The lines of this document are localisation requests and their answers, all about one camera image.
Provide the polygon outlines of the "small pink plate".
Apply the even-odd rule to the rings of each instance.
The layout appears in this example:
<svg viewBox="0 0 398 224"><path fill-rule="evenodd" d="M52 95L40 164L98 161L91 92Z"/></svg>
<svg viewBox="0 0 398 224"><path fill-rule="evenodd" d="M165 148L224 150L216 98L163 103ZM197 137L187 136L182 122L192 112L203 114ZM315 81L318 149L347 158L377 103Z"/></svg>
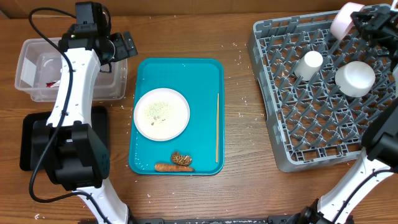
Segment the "small pink plate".
<svg viewBox="0 0 398 224"><path fill-rule="evenodd" d="M361 12L365 5L348 2L337 13L330 26L330 33L337 39L343 40L351 28L354 26L351 14Z"/></svg>

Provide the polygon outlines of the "large white plate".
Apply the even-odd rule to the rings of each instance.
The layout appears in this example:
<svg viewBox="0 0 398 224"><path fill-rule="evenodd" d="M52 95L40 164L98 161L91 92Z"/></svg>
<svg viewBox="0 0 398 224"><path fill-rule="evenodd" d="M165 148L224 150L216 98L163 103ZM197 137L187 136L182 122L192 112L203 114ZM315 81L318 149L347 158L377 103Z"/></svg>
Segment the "large white plate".
<svg viewBox="0 0 398 224"><path fill-rule="evenodd" d="M156 88L141 96L134 107L136 129L152 141L168 141L183 133L190 120L185 97L170 88Z"/></svg>

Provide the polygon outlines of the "red snack wrapper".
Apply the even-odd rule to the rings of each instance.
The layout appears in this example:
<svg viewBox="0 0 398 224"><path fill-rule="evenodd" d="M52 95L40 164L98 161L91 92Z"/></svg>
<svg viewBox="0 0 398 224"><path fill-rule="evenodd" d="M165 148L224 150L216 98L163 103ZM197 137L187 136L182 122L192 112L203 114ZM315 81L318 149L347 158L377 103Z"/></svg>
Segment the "red snack wrapper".
<svg viewBox="0 0 398 224"><path fill-rule="evenodd" d="M59 87L59 86L60 86L60 80L46 83L46 87L47 88L56 88L56 87Z"/></svg>

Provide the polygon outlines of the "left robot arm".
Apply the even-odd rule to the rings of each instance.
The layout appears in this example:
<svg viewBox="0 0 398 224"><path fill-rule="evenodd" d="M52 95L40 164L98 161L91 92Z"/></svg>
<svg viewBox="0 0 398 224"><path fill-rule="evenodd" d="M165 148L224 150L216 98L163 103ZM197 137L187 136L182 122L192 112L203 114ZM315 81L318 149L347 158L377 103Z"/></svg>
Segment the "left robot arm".
<svg viewBox="0 0 398 224"><path fill-rule="evenodd" d="M92 128L91 107L101 67L133 57L137 50L130 33L112 33L104 5L78 2L73 17L75 23L54 45L62 57L55 105L32 135L37 166L65 189L66 197L80 197L98 223L135 223L109 180L109 150Z"/></svg>

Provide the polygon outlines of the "pale green bowl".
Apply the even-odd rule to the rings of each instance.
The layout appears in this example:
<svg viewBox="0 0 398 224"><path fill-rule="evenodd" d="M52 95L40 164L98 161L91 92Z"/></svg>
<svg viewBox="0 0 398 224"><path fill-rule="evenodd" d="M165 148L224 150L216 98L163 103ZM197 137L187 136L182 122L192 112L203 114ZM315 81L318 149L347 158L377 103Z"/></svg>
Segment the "pale green bowl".
<svg viewBox="0 0 398 224"><path fill-rule="evenodd" d="M335 74L335 83L340 91L350 97L362 97L369 93L376 75L370 65L360 61L347 63Z"/></svg>

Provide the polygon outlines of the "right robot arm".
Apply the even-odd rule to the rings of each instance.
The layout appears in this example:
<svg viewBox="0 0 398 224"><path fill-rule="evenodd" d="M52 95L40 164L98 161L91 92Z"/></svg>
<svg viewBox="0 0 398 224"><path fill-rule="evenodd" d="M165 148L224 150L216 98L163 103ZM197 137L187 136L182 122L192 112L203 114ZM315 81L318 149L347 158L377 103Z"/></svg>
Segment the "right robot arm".
<svg viewBox="0 0 398 224"><path fill-rule="evenodd" d="M397 76L397 2L388 11L364 12L364 6L349 2L334 18L330 32L342 40L352 27L370 47L385 47ZM317 199L287 223L345 223L351 211L384 179L397 173L397 101L394 100L367 128L361 153L345 176L327 194Z"/></svg>

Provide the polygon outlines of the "white cup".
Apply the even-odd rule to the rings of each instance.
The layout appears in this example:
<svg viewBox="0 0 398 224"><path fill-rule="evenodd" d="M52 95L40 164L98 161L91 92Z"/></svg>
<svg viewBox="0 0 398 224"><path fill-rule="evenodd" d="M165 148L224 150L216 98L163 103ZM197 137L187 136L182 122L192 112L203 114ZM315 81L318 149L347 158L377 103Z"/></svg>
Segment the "white cup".
<svg viewBox="0 0 398 224"><path fill-rule="evenodd" d="M309 81L316 74L323 63L323 56L317 51L307 52L299 61L295 75L303 81Z"/></svg>

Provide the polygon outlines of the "wooden chopstick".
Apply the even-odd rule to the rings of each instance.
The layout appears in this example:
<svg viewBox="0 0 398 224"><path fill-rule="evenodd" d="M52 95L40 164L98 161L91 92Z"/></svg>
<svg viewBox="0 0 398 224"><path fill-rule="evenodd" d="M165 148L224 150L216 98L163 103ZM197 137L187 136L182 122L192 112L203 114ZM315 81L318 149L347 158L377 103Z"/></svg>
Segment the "wooden chopstick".
<svg viewBox="0 0 398 224"><path fill-rule="evenodd" d="M216 149L215 149L215 162L219 162L219 145L220 145L220 94L217 94L216 102Z"/></svg>

